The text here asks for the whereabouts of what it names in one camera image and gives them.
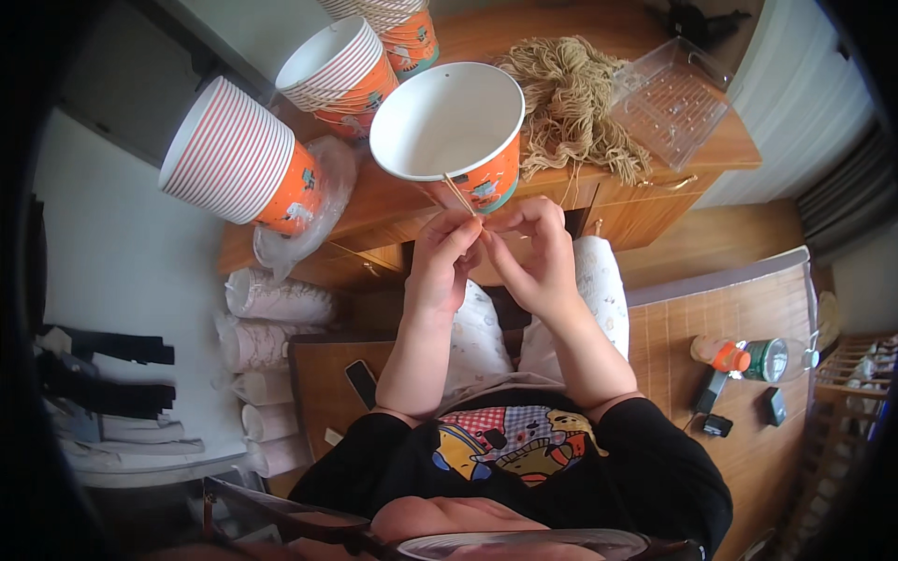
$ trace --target clear plastic tray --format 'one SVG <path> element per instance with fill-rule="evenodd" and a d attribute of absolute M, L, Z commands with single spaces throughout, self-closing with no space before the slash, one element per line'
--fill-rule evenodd
<path fill-rule="evenodd" d="M 682 171 L 730 109 L 725 92 L 733 76 L 682 37 L 671 39 L 614 73 L 614 120 Z"/>

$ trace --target black t-shirt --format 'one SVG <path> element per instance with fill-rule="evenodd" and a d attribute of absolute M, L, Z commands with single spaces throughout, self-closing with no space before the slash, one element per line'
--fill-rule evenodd
<path fill-rule="evenodd" d="M 372 518 L 402 496 L 493 499 L 550 528 L 616 528 L 695 539 L 713 555 L 733 501 L 704 448 L 648 399 L 592 424 L 570 399 L 504 390 L 411 429 L 359 418 L 290 494 Z"/>

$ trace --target hand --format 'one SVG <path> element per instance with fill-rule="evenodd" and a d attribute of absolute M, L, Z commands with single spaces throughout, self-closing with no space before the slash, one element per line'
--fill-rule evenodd
<path fill-rule="evenodd" d="M 480 264 L 474 243 L 482 228 L 479 218 L 458 209 L 444 210 L 421 228 L 406 281 L 405 313 L 451 319 L 462 307 L 468 273 Z"/>
<path fill-rule="evenodd" d="M 489 260 L 518 305 L 546 322 L 585 306 L 577 292 L 574 247 L 560 206 L 546 197 L 528 198 L 491 216 L 483 228 Z M 513 230 L 533 239 L 533 257 L 523 267 L 493 233 Z"/>

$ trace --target person's left hand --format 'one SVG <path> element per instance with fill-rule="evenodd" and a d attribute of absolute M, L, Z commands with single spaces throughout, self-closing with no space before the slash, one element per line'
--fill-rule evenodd
<path fill-rule="evenodd" d="M 421 228 L 405 284 L 405 313 L 452 318 L 464 302 L 468 273 L 480 264 L 475 242 L 482 229 L 478 217 L 459 209 L 444 210 Z"/>

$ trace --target smartphone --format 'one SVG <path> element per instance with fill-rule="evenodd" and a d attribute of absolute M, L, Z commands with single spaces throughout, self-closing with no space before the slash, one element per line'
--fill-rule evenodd
<path fill-rule="evenodd" d="M 377 392 L 377 382 L 374 381 L 374 375 L 371 369 L 365 364 L 364 360 L 357 360 L 346 367 L 346 377 L 349 383 L 356 389 L 358 397 L 362 398 L 365 407 L 370 411 L 377 405 L 374 394 Z"/>

